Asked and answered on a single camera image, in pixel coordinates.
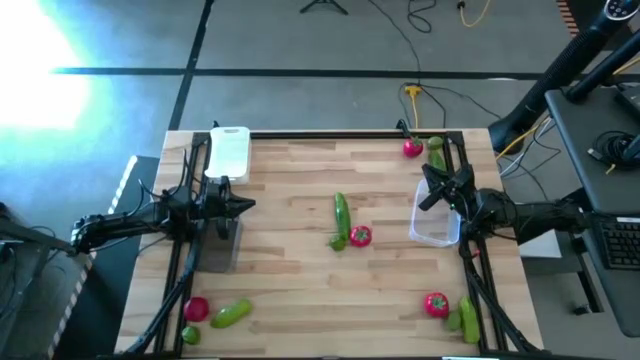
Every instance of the tomato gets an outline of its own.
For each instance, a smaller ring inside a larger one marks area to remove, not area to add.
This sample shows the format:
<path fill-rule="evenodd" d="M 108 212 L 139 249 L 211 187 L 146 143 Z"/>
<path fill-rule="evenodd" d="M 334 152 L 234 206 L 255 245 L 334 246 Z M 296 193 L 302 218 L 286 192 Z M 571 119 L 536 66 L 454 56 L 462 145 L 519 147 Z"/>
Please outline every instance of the tomato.
<path fill-rule="evenodd" d="M 440 292 L 427 294 L 424 298 L 424 311 L 434 317 L 446 318 L 449 316 L 449 300 Z"/>
<path fill-rule="evenodd" d="M 416 137 L 412 137 L 407 139 L 404 142 L 404 146 L 402 147 L 402 152 L 404 156 L 414 158 L 420 154 L 422 154 L 422 150 L 424 150 L 424 144 L 422 141 Z"/>
<path fill-rule="evenodd" d="M 371 229 L 366 226 L 356 226 L 351 230 L 351 245 L 356 247 L 365 247 L 371 244 Z"/>
<path fill-rule="evenodd" d="M 187 321 L 200 322 L 209 315 L 209 302 L 207 299 L 194 296 L 184 304 L 184 318 Z"/>

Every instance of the desk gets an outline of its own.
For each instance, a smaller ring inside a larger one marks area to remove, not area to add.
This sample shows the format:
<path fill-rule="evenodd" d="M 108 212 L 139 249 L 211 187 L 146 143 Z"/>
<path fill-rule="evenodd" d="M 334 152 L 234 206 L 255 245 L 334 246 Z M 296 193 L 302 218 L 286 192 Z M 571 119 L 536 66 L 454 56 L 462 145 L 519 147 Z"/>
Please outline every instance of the desk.
<path fill-rule="evenodd" d="M 549 91 L 545 97 L 584 187 L 586 196 L 581 196 L 585 198 L 581 200 L 600 213 L 637 216 L 640 213 L 640 174 L 614 171 L 607 176 L 606 166 L 587 155 L 593 140 L 604 131 L 640 133 L 640 121 L 615 102 L 616 92 L 616 89 L 595 89 L 580 104 L 567 101 L 560 90 Z M 637 307 L 640 272 L 606 269 L 596 239 L 586 232 L 583 240 L 620 329 L 627 336 L 640 337 Z"/>
<path fill-rule="evenodd" d="M 587 154 L 593 140 L 605 131 L 640 133 L 640 120 L 616 103 L 616 93 L 616 89 L 596 89 L 579 104 L 568 101 L 561 90 L 549 91 L 545 97 L 590 205 L 599 213 L 627 216 L 640 213 L 640 175 L 634 171 L 607 175 L 608 167 Z"/>
<path fill-rule="evenodd" d="M 502 189 L 488 132 L 463 134 L 476 185 Z M 155 191 L 178 183 L 182 152 L 192 138 L 193 132 L 167 133 Z M 405 159 L 400 148 L 397 139 L 253 140 L 250 184 L 233 186 L 234 193 L 257 201 L 241 217 L 236 272 L 196 273 L 192 295 L 208 298 L 214 311 L 248 297 L 254 311 L 228 329 L 200 324 L 201 344 L 185 346 L 183 355 L 474 354 L 477 347 L 422 314 L 426 293 L 442 291 L 457 302 L 467 285 L 457 248 L 408 238 L 424 158 Z M 327 247 L 336 228 L 337 191 L 347 197 L 352 224 L 373 227 L 371 246 L 342 253 Z M 434 231 L 444 229 L 446 217 L 433 212 Z M 158 237 L 145 236 L 142 245 Z M 490 239 L 488 251 L 500 303 L 528 339 L 542 346 L 517 244 Z M 159 308 L 170 252 L 165 241 L 138 258 L 116 350 L 131 345 Z M 175 319 L 169 321 L 167 348 L 173 345 Z"/>

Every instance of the concrete floor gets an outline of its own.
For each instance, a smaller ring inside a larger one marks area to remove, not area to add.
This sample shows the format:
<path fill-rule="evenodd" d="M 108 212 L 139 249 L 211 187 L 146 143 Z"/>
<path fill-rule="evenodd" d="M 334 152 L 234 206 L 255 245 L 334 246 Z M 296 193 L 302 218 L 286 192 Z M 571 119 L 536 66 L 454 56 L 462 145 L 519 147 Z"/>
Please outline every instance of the concrete floor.
<path fill-rule="evenodd" d="M 304 1 L 216 1 L 197 67 L 415 70 L 406 43 L 371 5 L 339 2 L 350 16 L 322 6 L 299 15 Z M 377 2 L 414 41 L 423 70 L 541 72 L 570 40 L 554 0 L 494 0 L 487 18 L 474 29 L 462 27 L 453 2 L 441 2 L 424 15 L 434 26 L 427 35 L 407 24 L 405 2 Z M 184 68 L 205 1 L 20 3 L 15 14 L 39 25 L 15 24 L 32 46 L 10 43 L 22 51 L 20 58 L 31 71 L 8 74 L 15 91 L 3 104 L 9 116 L 0 120 L 0 178 L 5 179 L 0 199 L 26 224 L 49 226 L 67 238 L 73 221 L 106 211 L 131 155 L 160 155 L 182 77 L 47 75 L 47 69 Z M 468 16 L 475 17 L 482 4 L 468 3 Z M 20 66 L 18 60 L 3 61 Z M 391 128 L 404 117 L 397 98 L 403 81 L 196 76 L 180 129 L 208 129 L 213 120 L 252 129 Z M 423 82 L 473 96 L 500 115 L 532 84 Z M 447 109 L 447 127 L 485 127 L 493 121 L 456 95 L 438 90 L 433 95 Z M 442 112 L 433 101 L 422 96 L 418 106 L 421 127 L 442 126 Z M 544 141 L 562 148 L 555 130 Z M 549 153 L 534 146 L 524 164 L 533 167 Z M 573 180 L 557 184 L 559 174 Z M 552 198 L 579 186 L 564 153 L 536 176 Z M 542 199 L 528 176 L 505 180 L 505 187 L 518 201 Z M 27 294 L 18 317 L 23 327 L 14 330 L 7 354 L 46 351 L 78 268 L 64 256 L 45 268 Z M 4 268 L 0 274 L 5 276 Z M 567 303 L 584 302 L 575 276 L 530 276 L 529 285 L 549 350 L 616 359 L 640 352 L 640 340 L 624 338 L 609 309 L 580 318 L 570 315 Z M 25 327 L 32 329 L 28 338 Z M 594 338 L 598 341 L 584 341 Z"/>

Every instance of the cable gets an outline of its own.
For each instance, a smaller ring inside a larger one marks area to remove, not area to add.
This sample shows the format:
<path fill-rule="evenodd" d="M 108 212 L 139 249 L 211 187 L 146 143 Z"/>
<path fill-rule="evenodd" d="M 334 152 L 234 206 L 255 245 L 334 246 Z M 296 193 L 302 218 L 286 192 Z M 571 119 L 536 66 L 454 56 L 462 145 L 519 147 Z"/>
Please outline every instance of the cable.
<path fill-rule="evenodd" d="M 109 243 L 107 245 L 99 246 L 99 247 L 94 248 L 93 250 L 91 250 L 91 252 L 98 252 L 98 251 L 106 250 L 106 249 L 108 249 L 110 247 L 114 247 L 114 246 L 116 246 L 116 245 L 118 245 L 118 244 L 120 244 L 120 243 L 122 243 L 122 242 L 124 242 L 126 240 L 129 240 L 130 237 L 131 236 L 127 236 L 127 237 L 124 237 L 124 238 L 122 238 L 120 240 L 116 240 L 116 241 L 114 241 L 112 243 Z"/>
<path fill-rule="evenodd" d="M 625 71 L 625 70 L 629 69 L 630 67 L 634 66 L 634 65 L 635 65 L 635 64 L 637 64 L 638 62 L 640 62 L 640 56 L 638 56 L 637 58 L 635 58 L 635 59 L 633 59 L 633 60 L 629 61 L 628 63 L 626 63 L 626 64 L 624 64 L 624 65 L 620 66 L 620 68 L 619 68 L 618 70 L 616 70 L 616 71 L 614 71 L 614 72 L 613 72 L 613 75 L 618 75 L 618 74 L 620 74 L 621 72 L 623 72 L 623 71 Z"/>
<path fill-rule="evenodd" d="M 511 150 L 512 147 L 514 147 L 517 143 L 519 143 L 520 141 L 524 140 L 527 136 L 529 136 L 529 134 L 535 132 L 538 127 L 540 127 L 540 125 L 546 124 L 549 122 L 549 120 L 551 120 L 550 117 L 547 117 L 546 119 L 544 119 L 540 124 L 532 127 L 531 129 L 527 130 L 527 132 L 525 132 L 524 134 L 518 136 L 515 140 L 513 140 L 511 142 L 511 144 L 509 144 L 499 155 L 498 157 L 496 157 L 496 159 L 500 159 L 501 157 L 503 157 L 509 150 Z"/>
<path fill-rule="evenodd" d="M 450 92 L 450 93 L 456 94 L 456 95 L 460 96 L 461 98 L 465 98 L 465 99 L 467 99 L 467 100 L 471 101 L 472 103 L 474 103 L 477 107 L 479 107 L 480 109 L 482 109 L 482 110 L 483 110 L 484 112 L 486 112 L 487 114 L 489 114 L 489 115 L 491 115 L 491 116 L 494 116 L 494 117 L 495 117 L 495 118 L 497 118 L 497 119 L 502 119 L 502 117 L 501 117 L 500 115 L 498 115 L 498 114 L 494 113 L 493 111 L 491 111 L 491 110 L 487 109 L 486 107 L 482 106 L 479 102 L 477 102 L 476 100 L 474 100 L 474 99 L 473 99 L 471 96 L 469 96 L 469 95 L 466 95 L 466 94 L 463 94 L 463 93 L 459 93 L 459 92 L 457 92 L 457 91 L 455 91 L 455 90 L 451 90 L 451 89 L 449 89 L 449 88 L 441 87 L 441 86 L 424 85 L 424 84 L 421 84 L 420 86 L 427 87 L 427 88 L 429 88 L 429 89 L 434 89 L 434 90 L 444 90 L 444 91 L 448 91 L 448 92 Z"/>
<path fill-rule="evenodd" d="M 503 239 L 507 239 L 507 240 L 518 240 L 517 238 L 515 238 L 513 236 L 507 236 L 507 235 L 498 234 L 497 232 L 494 232 L 494 231 L 491 231 L 490 234 L 493 235 L 493 236 L 501 237 Z"/>
<path fill-rule="evenodd" d="M 189 164 L 189 161 L 187 161 L 187 151 L 186 151 L 186 150 L 184 151 L 183 156 L 184 156 L 183 161 L 184 161 L 184 164 L 185 164 L 185 166 L 186 166 L 186 168 L 187 168 L 187 175 L 188 175 L 188 176 L 191 176 L 191 178 L 192 178 L 195 182 L 197 182 L 198 184 L 202 184 L 202 181 L 200 181 L 200 180 L 196 179 L 196 176 L 195 176 L 194 174 L 192 174 L 192 173 L 191 173 L 191 164 Z"/>
<path fill-rule="evenodd" d="M 544 191 L 544 188 L 542 187 L 542 185 L 540 184 L 540 181 L 538 181 L 538 179 L 531 173 L 531 171 L 529 171 L 526 167 L 519 165 L 520 168 L 522 168 L 522 170 L 524 170 L 527 174 L 529 174 L 529 177 L 531 177 L 531 179 L 536 183 L 536 185 L 538 185 L 538 188 L 540 188 L 540 192 L 542 193 L 542 196 L 544 196 L 544 199 L 549 201 L 549 197 L 547 196 L 547 192 Z"/>
<path fill-rule="evenodd" d="M 464 18 L 465 3 L 464 1 L 458 1 L 458 8 L 460 9 L 460 20 L 462 21 L 462 25 L 468 28 L 472 28 L 478 25 L 480 21 L 482 21 L 482 18 L 484 18 L 484 15 L 487 13 L 487 10 L 489 9 L 489 4 L 491 4 L 491 0 L 487 0 L 487 2 L 484 4 L 484 9 L 482 9 L 482 13 L 480 13 L 480 16 L 478 17 L 478 19 L 476 19 L 476 21 L 474 21 L 471 24 L 467 24 L 467 20 Z"/>
<path fill-rule="evenodd" d="M 524 157 L 529 153 L 529 149 L 531 149 L 531 146 L 533 146 L 533 144 L 538 144 L 538 145 L 540 145 L 541 147 L 543 147 L 543 148 L 545 148 L 545 149 L 553 150 L 553 151 L 555 152 L 555 153 L 554 153 L 553 155 L 551 155 L 548 159 L 546 159 L 545 161 L 543 161 L 543 164 L 544 164 L 544 163 L 546 163 L 547 161 L 549 161 L 549 160 L 553 159 L 554 157 L 556 157 L 558 154 L 560 154 L 560 153 L 562 152 L 562 150 L 560 150 L 560 149 L 558 149 L 558 148 L 555 148 L 555 147 L 552 147 L 552 146 L 544 145 L 543 143 L 541 143 L 541 142 L 539 141 L 539 139 L 540 139 L 542 136 L 546 135 L 548 131 L 550 131 L 551 129 L 553 129 L 553 128 L 556 126 L 555 122 L 553 123 L 553 125 L 551 125 L 551 127 L 549 127 L 549 124 L 551 124 L 551 122 L 547 122 L 547 123 L 544 125 L 544 127 L 542 128 L 542 131 L 540 131 L 539 133 L 538 133 L 538 132 L 534 132 L 534 133 L 533 133 L 533 141 L 531 141 L 531 142 L 529 143 L 529 145 L 527 145 L 527 147 L 524 149 L 524 151 L 522 152 L 522 154 L 520 154 L 520 156 L 518 156 L 518 157 L 516 158 L 516 160 L 515 160 L 515 161 L 513 161 L 513 160 L 511 160 L 511 159 L 508 159 L 508 160 L 512 161 L 512 163 L 511 163 L 511 165 L 509 165 L 509 167 L 507 167 L 504 171 L 502 171 L 502 170 L 500 171 L 500 176 L 501 176 L 501 177 L 503 177 L 503 176 L 504 176 L 504 177 L 509 176 L 509 175 L 511 175 L 511 174 L 513 174 L 513 173 L 515 173 L 516 171 L 518 171 L 518 170 L 520 169 L 520 164 L 522 163 L 522 161 L 524 161 Z M 541 165 L 536 166 L 534 169 L 532 169 L 532 170 L 530 170 L 530 171 L 532 171 L 532 172 L 533 172 L 533 170 L 535 170 L 535 169 L 539 168 Z M 507 172 L 508 172 L 508 170 L 509 170 L 510 168 L 512 168 L 513 166 L 516 166 L 516 168 L 515 168 L 515 169 L 513 169 L 511 172 L 507 173 Z"/>
<path fill-rule="evenodd" d="M 161 237 L 160 239 L 155 240 L 155 241 L 153 241 L 153 242 L 151 242 L 151 243 L 149 243 L 149 244 L 147 244 L 147 245 L 145 245 L 145 246 L 141 247 L 141 248 L 140 248 L 140 250 L 138 250 L 138 256 L 140 256 L 140 254 L 141 254 L 143 251 L 145 251 L 146 249 L 148 249 L 148 248 L 152 247 L 153 245 L 155 245 L 155 244 L 157 244 L 157 243 L 159 243 L 159 242 L 161 242 L 161 241 L 163 241 L 163 240 L 166 240 L 167 238 L 168 238 L 168 236 L 163 236 L 163 237 Z"/>
<path fill-rule="evenodd" d="M 407 42 L 407 44 L 409 45 L 409 49 L 411 49 L 411 53 L 413 54 L 413 57 L 416 60 L 416 67 L 418 68 L 418 72 L 422 72 L 422 67 L 420 66 L 420 58 L 418 57 L 418 53 L 416 52 L 416 49 L 413 47 L 413 43 L 411 42 L 411 40 L 409 40 L 409 38 L 407 37 L 407 35 L 402 31 L 402 29 L 400 29 L 400 27 L 398 27 L 398 25 L 396 25 L 395 21 L 393 21 L 393 19 L 391 18 L 391 16 L 389 16 L 389 14 L 387 14 L 384 10 L 382 10 L 382 8 L 380 6 L 378 6 L 378 4 L 376 4 L 373 0 L 367 0 L 371 5 L 373 5 L 376 9 L 378 9 L 378 11 L 384 15 L 384 17 L 387 18 L 387 20 L 389 20 L 389 22 L 391 23 L 391 25 L 393 25 L 394 28 L 396 28 L 396 30 L 398 30 L 398 32 L 400 33 L 400 35 L 402 35 L 402 38 Z"/>
<path fill-rule="evenodd" d="M 624 131 L 605 131 L 598 135 L 587 151 L 591 157 L 609 166 L 606 174 L 614 169 L 635 170 L 640 168 L 640 159 L 637 153 L 630 159 L 624 156 L 625 151 L 635 139 L 634 135 Z"/>
<path fill-rule="evenodd" d="M 7 300 L 7 303 L 4 304 L 4 306 L 2 306 L 2 309 L 0 309 L 0 317 L 2 317 L 4 312 L 7 310 L 7 308 L 13 301 L 13 297 L 16 295 L 16 272 L 18 271 L 18 256 L 16 255 L 16 251 L 13 248 L 9 247 L 9 251 L 13 258 L 13 269 L 12 269 L 11 275 L 7 278 L 7 281 L 5 281 L 5 284 L 2 287 L 2 293 L 0 293 L 0 297 L 4 296 L 5 291 L 9 287 L 9 281 L 13 281 L 13 282 L 11 286 L 11 295 L 9 295 L 9 300 Z"/>
<path fill-rule="evenodd" d="M 431 1 L 431 4 L 415 9 L 415 10 L 411 10 L 411 4 L 416 2 L 416 0 L 409 0 L 409 2 L 407 2 L 407 21 L 409 22 L 409 24 L 411 24 L 411 26 L 413 26 L 414 29 L 416 29 L 417 31 L 423 33 L 423 34 L 430 34 L 431 30 L 433 30 L 433 26 L 431 26 L 431 23 L 425 19 L 424 17 L 422 17 L 421 15 L 418 15 L 418 13 L 421 13 L 423 11 L 429 10 L 429 9 L 433 9 L 434 7 L 436 7 L 437 5 L 437 0 L 429 0 Z M 418 20 L 419 22 L 421 22 L 423 25 L 425 25 L 426 27 L 420 27 L 418 26 L 414 21 Z"/>

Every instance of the butcher block tabletop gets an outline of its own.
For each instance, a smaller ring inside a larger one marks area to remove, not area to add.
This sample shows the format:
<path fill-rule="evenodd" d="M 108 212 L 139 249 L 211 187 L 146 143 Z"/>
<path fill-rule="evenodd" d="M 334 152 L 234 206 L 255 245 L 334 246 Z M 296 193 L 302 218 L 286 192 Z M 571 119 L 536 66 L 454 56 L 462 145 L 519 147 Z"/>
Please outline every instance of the butcher block tabletop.
<path fill-rule="evenodd" d="M 486 129 L 461 131 L 476 187 L 502 190 Z M 155 192 L 178 184 L 183 150 L 190 151 L 193 135 L 167 133 Z M 249 184 L 232 185 L 235 194 L 256 200 L 256 206 L 241 215 L 236 269 L 227 274 L 196 272 L 191 295 L 207 298 L 212 312 L 242 298 L 254 308 L 226 329 L 211 328 L 208 321 L 194 324 L 201 342 L 185 345 L 183 356 L 477 354 L 477 346 L 464 343 L 461 333 L 446 331 L 442 320 L 423 312 L 427 293 L 443 292 L 456 306 L 468 288 L 457 247 L 435 248 L 409 239 L 426 155 L 405 158 L 402 142 L 252 140 Z M 197 178 L 203 161 L 204 155 L 198 159 Z M 371 227 L 370 246 L 339 253 L 327 246 L 336 233 L 336 192 L 346 196 L 352 226 Z M 446 232 L 444 204 L 426 215 L 432 234 Z M 141 246 L 160 237 L 144 236 Z M 529 341 L 542 346 L 516 242 L 492 238 L 487 247 L 501 306 Z M 139 255 L 116 351 L 130 346 L 160 307 L 171 248 L 171 241 L 161 241 Z M 185 244 L 183 260 L 187 251 Z M 169 321 L 167 349 L 173 346 L 178 307 Z M 489 345 L 495 348 L 489 313 L 483 314 Z"/>

